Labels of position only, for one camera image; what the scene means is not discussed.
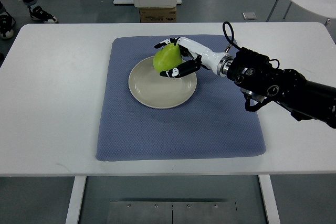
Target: shoe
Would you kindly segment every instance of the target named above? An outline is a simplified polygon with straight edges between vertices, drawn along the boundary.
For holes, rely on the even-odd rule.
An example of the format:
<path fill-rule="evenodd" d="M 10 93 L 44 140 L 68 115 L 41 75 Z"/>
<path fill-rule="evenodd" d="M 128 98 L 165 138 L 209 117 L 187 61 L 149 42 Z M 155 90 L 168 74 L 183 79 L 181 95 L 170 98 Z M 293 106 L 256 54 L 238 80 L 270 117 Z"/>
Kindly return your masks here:
<path fill-rule="evenodd" d="M 40 6 L 36 6 L 33 10 L 29 8 L 29 13 L 33 20 L 41 20 L 45 24 L 54 24 L 58 22 L 55 16 L 47 13 Z"/>
<path fill-rule="evenodd" d="M 15 24 L 15 19 L 8 13 L 0 15 L 0 38 L 10 39 L 14 35 L 12 27 Z"/>

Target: plate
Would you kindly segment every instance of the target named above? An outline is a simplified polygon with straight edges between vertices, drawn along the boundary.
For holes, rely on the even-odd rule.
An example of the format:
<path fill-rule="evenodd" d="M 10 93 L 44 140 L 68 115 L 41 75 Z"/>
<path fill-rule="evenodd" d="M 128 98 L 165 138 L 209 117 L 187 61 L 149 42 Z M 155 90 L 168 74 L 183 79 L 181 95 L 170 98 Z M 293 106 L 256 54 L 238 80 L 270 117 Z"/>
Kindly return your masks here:
<path fill-rule="evenodd" d="M 182 78 L 162 77 L 153 67 L 153 58 L 140 61 L 132 69 L 128 79 L 132 95 L 155 109 L 173 108 L 188 100 L 196 89 L 196 73 Z"/>

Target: cardboard box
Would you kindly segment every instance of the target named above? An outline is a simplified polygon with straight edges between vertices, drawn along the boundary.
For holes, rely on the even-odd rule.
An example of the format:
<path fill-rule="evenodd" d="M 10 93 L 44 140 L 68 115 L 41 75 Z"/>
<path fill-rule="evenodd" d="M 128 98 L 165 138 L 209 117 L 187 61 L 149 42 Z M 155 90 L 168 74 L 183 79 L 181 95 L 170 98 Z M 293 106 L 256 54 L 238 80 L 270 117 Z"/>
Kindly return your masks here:
<path fill-rule="evenodd" d="M 176 23 L 176 7 L 140 8 L 141 23 Z"/>

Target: white table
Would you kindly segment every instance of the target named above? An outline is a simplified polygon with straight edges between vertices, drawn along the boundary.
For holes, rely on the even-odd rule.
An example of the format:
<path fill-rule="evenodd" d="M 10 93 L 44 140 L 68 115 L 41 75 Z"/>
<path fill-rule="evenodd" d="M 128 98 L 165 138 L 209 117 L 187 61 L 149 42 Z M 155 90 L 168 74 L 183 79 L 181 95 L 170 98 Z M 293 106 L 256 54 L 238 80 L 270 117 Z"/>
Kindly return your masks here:
<path fill-rule="evenodd" d="M 336 86 L 336 46 L 322 24 L 233 23 L 233 28 L 240 46 L 277 58 L 282 69 L 294 68 L 310 81 Z M 85 176 L 100 175 L 336 171 L 335 130 L 316 120 L 297 122 L 275 103 L 258 112 L 266 143 L 266 152 L 260 156 L 96 160 L 113 41 L 182 34 L 222 35 L 222 23 L 24 26 L 0 68 L 0 176 L 76 176 L 75 185 L 83 186 Z M 269 186 L 269 177 L 260 178 Z M 79 195 L 81 186 L 76 187 Z"/>

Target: green pear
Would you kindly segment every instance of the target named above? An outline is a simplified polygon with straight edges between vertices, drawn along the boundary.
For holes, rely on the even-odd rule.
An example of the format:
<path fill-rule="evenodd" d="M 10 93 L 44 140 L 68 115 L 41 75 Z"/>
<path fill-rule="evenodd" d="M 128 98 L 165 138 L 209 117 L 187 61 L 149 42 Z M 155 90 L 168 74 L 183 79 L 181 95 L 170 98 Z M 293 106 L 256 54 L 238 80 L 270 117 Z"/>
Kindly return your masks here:
<path fill-rule="evenodd" d="M 180 48 L 178 45 L 170 43 L 154 55 L 153 65 L 155 70 L 160 73 L 177 67 L 182 63 Z"/>

